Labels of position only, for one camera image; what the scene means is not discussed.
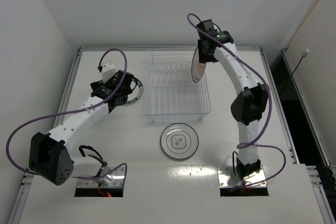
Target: plate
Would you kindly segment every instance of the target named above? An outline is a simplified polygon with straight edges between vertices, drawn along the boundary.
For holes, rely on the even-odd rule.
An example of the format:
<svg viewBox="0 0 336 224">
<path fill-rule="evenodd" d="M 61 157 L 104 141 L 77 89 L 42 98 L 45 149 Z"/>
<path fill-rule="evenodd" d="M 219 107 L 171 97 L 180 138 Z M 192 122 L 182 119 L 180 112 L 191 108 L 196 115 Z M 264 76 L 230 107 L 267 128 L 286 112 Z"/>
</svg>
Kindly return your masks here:
<svg viewBox="0 0 336 224">
<path fill-rule="evenodd" d="M 196 47 L 193 61 L 191 63 L 191 77 L 195 83 L 198 83 L 201 80 L 206 67 L 205 63 L 200 63 L 199 58 L 198 47 Z"/>
<path fill-rule="evenodd" d="M 195 154 L 199 141 L 192 127 L 185 123 L 174 123 L 162 132 L 160 144 L 168 157 L 183 161 Z"/>
</svg>

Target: metal frame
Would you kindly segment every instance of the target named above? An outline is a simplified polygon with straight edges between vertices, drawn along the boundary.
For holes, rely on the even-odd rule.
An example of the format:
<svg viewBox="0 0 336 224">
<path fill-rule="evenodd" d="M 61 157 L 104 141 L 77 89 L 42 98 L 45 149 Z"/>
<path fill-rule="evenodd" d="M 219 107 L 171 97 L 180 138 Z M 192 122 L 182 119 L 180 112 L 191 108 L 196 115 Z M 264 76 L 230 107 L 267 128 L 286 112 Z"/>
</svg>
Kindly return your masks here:
<svg viewBox="0 0 336 224">
<path fill-rule="evenodd" d="M 288 63 L 288 60 L 287 60 L 288 55 L 287 55 L 286 50 L 282 51 L 282 57 L 284 58 L 283 60 L 285 62 L 286 67 L 288 68 L 288 70 L 290 72 L 292 72 L 293 69 L 291 68 L 290 64 Z M 312 113 L 310 112 L 309 107 L 306 106 L 307 102 L 302 98 L 302 94 L 303 94 L 302 87 L 301 87 L 301 85 L 300 85 L 300 83 L 299 83 L 299 81 L 297 79 L 296 73 L 293 74 L 292 78 L 294 79 L 293 84 L 294 84 L 295 90 L 299 94 L 298 97 L 299 97 L 301 106 L 302 106 L 303 111 L 304 111 L 304 113 L 306 115 L 309 127 L 311 129 L 311 132 L 313 134 L 313 137 L 315 139 L 315 142 L 316 142 L 317 147 L 319 149 L 319 152 L 321 154 L 322 161 L 323 161 L 324 165 L 326 167 L 328 167 L 329 165 L 331 165 L 331 163 L 329 161 L 327 153 L 325 152 L 325 150 L 323 148 L 323 145 L 322 145 L 322 142 L 321 142 L 321 135 L 319 134 L 318 127 L 314 123 L 314 120 L 312 120 L 312 118 L 310 116 Z"/>
<path fill-rule="evenodd" d="M 316 166 L 306 166 L 307 172 L 313 187 L 316 200 L 319 204 L 320 211 L 326 224 L 336 224 L 332 211 L 330 209 L 327 196 L 322 187 L 321 179 Z"/>
<path fill-rule="evenodd" d="M 290 152 L 291 157 L 292 157 L 292 162 L 294 164 L 300 164 L 298 154 L 296 153 L 296 150 L 295 150 L 293 139 L 292 139 L 292 137 L 290 135 L 290 132 L 289 132 L 289 127 L 288 127 L 288 124 L 287 124 L 287 121 L 286 121 L 286 118 L 285 118 L 285 114 L 284 114 L 282 106 L 281 106 L 280 97 L 279 97 L 279 94 L 277 92 L 277 89 L 276 89 L 276 86 L 275 86 L 275 83 L 274 83 L 274 80 L 273 80 L 273 77 L 272 77 L 272 73 L 271 73 L 271 70 L 269 68 L 269 64 L 266 60 L 266 56 L 265 56 L 264 51 L 261 50 L 260 55 L 261 55 L 261 59 L 263 60 L 262 62 L 264 64 L 264 68 L 265 68 L 265 71 L 266 71 L 267 79 L 268 79 L 268 82 L 269 82 L 269 87 L 270 87 L 270 89 L 273 93 L 274 103 L 275 103 L 275 106 L 277 108 L 277 111 L 278 111 L 278 114 L 279 114 L 279 117 L 280 117 L 281 126 L 282 126 L 283 132 L 285 134 L 285 138 L 286 138 L 286 142 L 287 142 L 287 145 L 288 145 L 288 148 L 289 148 L 289 152 Z"/>
<path fill-rule="evenodd" d="M 152 47 L 150 47 L 150 46 L 147 46 L 147 47 L 118 47 L 118 48 L 120 48 L 121 50 L 125 50 L 125 51 L 141 51 L 141 50 L 146 51 L 149 48 L 157 49 L 157 50 L 190 50 L 191 47 L 193 47 L 193 46 L 186 46 L 186 47 L 175 47 L 175 46 L 172 46 L 172 47 L 152 46 Z M 112 48 L 112 47 L 109 47 L 109 46 L 103 46 L 102 47 L 102 46 L 100 46 L 100 47 L 81 47 L 81 48 L 79 48 L 79 50 L 75 54 L 75 57 L 73 59 L 72 65 L 71 65 L 69 77 L 68 77 L 68 80 L 67 80 L 67 83 L 66 83 L 66 86 L 65 86 L 65 89 L 64 89 L 64 93 L 63 93 L 63 96 L 62 96 L 62 99 L 61 99 L 61 102 L 60 102 L 58 112 L 63 112 L 63 111 L 66 110 L 66 107 L 67 107 L 67 104 L 68 104 L 68 101 L 69 101 L 69 98 L 70 98 L 70 95 L 71 95 L 72 86 L 73 86 L 73 83 L 75 81 L 75 77 L 76 77 L 76 73 L 77 73 L 77 70 L 78 70 L 78 66 L 79 66 L 79 62 L 80 62 L 82 53 L 84 51 L 106 51 L 107 49 L 110 49 L 110 48 Z M 288 144 L 288 148 L 292 153 L 292 161 L 294 163 L 298 164 L 299 162 L 298 162 L 297 154 L 296 154 L 296 151 L 295 151 L 295 148 L 294 148 L 294 145 L 293 145 L 293 141 L 292 141 L 291 136 L 289 134 L 288 125 L 287 125 L 287 122 L 285 120 L 282 107 L 280 105 L 280 100 L 279 100 L 278 94 L 276 92 L 275 84 L 274 84 L 274 81 L 273 81 L 273 78 L 272 78 L 272 75 L 271 75 L 271 72 L 270 72 L 269 64 L 266 60 L 264 52 L 261 50 L 260 47 L 237 47 L 237 50 L 238 51 L 259 51 L 260 52 L 260 56 L 261 56 L 262 62 L 264 64 L 266 75 L 267 75 L 268 81 L 270 83 L 270 88 L 271 88 L 271 91 L 274 94 L 273 95 L 274 96 L 274 102 L 275 102 L 277 111 L 278 111 L 279 116 L 280 116 L 281 126 L 282 126 L 282 129 L 283 129 L 284 133 L 285 133 L 285 138 L 286 138 L 286 141 L 287 141 L 287 144 Z M 64 117 L 62 117 L 62 116 L 57 117 L 55 119 L 54 126 L 57 126 L 63 120 L 63 118 Z M 23 212 L 23 209 L 24 209 L 24 205 L 25 205 L 27 197 L 28 197 L 28 193 L 29 193 L 29 189 L 30 189 L 30 185 L 31 185 L 32 181 L 33 181 L 33 176 L 31 176 L 29 174 L 24 175 L 24 178 L 23 178 L 22 184 L 20 186 L 19 193 L 16 197 L 16 201 L 14 203 L 14 207 L 13 207 L 12 213 L 10 215 L 8 224 L 19 224 L 19 221 L 20 221 L 20 218 L 21 218 L 21 215 L 22 215 L 22 212 Z M 326 216 L 329 216 L 330 220 L 331 219 L 333 220 L 332 213 L 331 213 L 331 210 L 330 210 L 330 207 L 329 207 L 329 204 L 328 204 L 328 201 L 327 201 L 327 198 L 326 198 L 326 195 L 324 193 L 323 188 L 322 187 L 314 188 L 314 192 L 315 192 L 317 201 L 319 203 L 320 210 L 321 210 L 321 213 L 323 215 L 323 218 L 324 218 L 324 215 L 326 215 Z"/>
</svg>

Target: white wall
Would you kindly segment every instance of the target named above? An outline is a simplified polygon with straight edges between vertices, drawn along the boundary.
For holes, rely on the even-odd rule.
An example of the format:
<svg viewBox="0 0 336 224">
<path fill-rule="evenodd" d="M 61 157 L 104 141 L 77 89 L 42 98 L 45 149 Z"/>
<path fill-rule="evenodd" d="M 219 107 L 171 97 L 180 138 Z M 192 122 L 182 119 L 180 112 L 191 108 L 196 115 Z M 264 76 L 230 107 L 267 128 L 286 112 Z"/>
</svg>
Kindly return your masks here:
<svg viewBox="0 0 336 224">
<path fill-rule="evenodd" d="M 186 15 L 227 29 L 237 45 L 262 46 L 272 62 L 316 0 L 44 0 L 73 48 L 196 45 Z"/>
<path fill-rule="evenodd" d="M 310 53 L 295 73 L 303 98 L 316 122 L 322 141 L 336 164 L 336 0 L 319 0 L 304 21 L 288 50 L 292 69 L 302 52 Z"/>
<path fill-rule="evenodd" d="M 0 0 L 0 223 L 7 223 L 22 179 L 5 155 L 12 130 L 56 112 L 74 52 L 43 0 Z M 52 126 L 46 120 L 22 129 L 11 146 L 28 164 L 30 139 Z"/>
</svg>

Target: black cable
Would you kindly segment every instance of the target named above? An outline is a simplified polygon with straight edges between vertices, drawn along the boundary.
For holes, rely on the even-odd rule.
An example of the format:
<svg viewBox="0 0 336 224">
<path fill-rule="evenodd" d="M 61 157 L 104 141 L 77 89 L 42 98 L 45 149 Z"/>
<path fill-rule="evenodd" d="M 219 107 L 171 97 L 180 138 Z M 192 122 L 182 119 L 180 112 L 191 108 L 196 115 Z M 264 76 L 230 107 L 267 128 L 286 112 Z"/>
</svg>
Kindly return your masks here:
<svg viewBox="0 0 336 224">
<path fill-rule="evenodd" d="M 212 24 L 219 29 L 219 31 L 222 31 L 219 26 L 217 26 L 215 23 L 212 22 Z"/>
<path fill-rule="evenodd" d="M 103 157 L 99 154 L 99 152 L 97 152 L 93 147 L 86 146 L 86 145 L 81 145 L 80 147 L 78 147 L 78 150 L 83 157 L 85 157 L 85 153 L 84 153 L 83 149 L 93 151 L 94 153 L 96 153 L 100 157 L 101 160 L 104 160 Z"/>
<path fill-rule="evenodd" d="M 301 57 L 299 63 L 298 63 L 298 64 L 296 65 L 296 67 L 294 68 L 292 74 L 289 76 L 289 78 L 288 78 L 288 80 L 286 81 L 284 87 L 283 87 L 282 90 L 279 92 L 279 97 L 281 97 L 281 95 L 282 95 L 282 93 L 284 92 L 284 90 L 285 90 L 285 88 L 286 88 L 288 82 L 289 82 L 290 79 L 292 78 L 292 76 L 293 76 L 293 74 L 295 73 L 295 71 L 298 69 L 298 67 L 299 67 L 300 63 L 302 62 L 303 58 L 304 58 L 304 57 Z"/>
<path fill-rule="evenodd" d="M 135 90 L 135 88 L 138 86 L 138 79 L 137 78 L 135 78 L 134 76 L 133 76 L 133 81 L 134 81 L 134 83 L 135 83 L 135 86 L 134 86 L 134 88 L 133 89 L 131 89 L 132 90 L 132 92 Z"/>
<path fill-rule="evenodd" d="M 236 174 L 236 167 L 235 167 L 235 153 L 236 155 L 238 156 L 238 153 L 236 151 L 232 152 L 232 169 L 233 169 L 233 173 L 239 177 L 237 174 Z"/>
</svg>

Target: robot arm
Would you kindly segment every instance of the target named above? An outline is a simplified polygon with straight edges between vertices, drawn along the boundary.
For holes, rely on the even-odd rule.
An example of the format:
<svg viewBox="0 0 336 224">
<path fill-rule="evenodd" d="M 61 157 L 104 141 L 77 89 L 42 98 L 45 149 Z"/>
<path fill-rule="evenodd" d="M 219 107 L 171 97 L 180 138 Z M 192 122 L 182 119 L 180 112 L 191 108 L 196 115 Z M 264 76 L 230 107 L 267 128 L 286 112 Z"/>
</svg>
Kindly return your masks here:
<svg viewBox="0 0 336 224">
<path fill-rule="evenodd" d="M 238 52 L 231 35 L 227 32 L 218 32 L 211 20 L 197 25 L 202 31 L 222 42 L 229 50 Z M 231 105 L 231 113 L 238 123 L 239 143 L 252 142 L 258 135 L 259 120 L 265 111 L 268 94 L 265 84 L 260 84 L 252 73 L 226 50 L 218 47 L 204 35 L 199 33 L 198 60 L 200 63 L 220 62 L 230 77 L 237 94 Z M 251 173 L 260 170 L 260 159 L 256 145 L 241 148 L 238 151 L 237 174 L 242 179 Z"/>
<path fill-rule="evenodd" d="M 71 156 L 76 140 L 98 120 L 109 114 L 115 107 L 127 102 L 132 93 L 131 82 L 134 76 L 126 73 L 125 79 L 108 101 L 103 102 L 119 83 L 123 71 L 116 72 L 111 62 L 102 68 L 102 80 L 91 83 L 93 92 L 80 109 L 59 126 L 46 134 L 37 133 L 30 145 L 29 168 L 55 185 L 63 184 L 69 177 L 99 176 L 107 163 L 96 156 Z"/>
</svg>

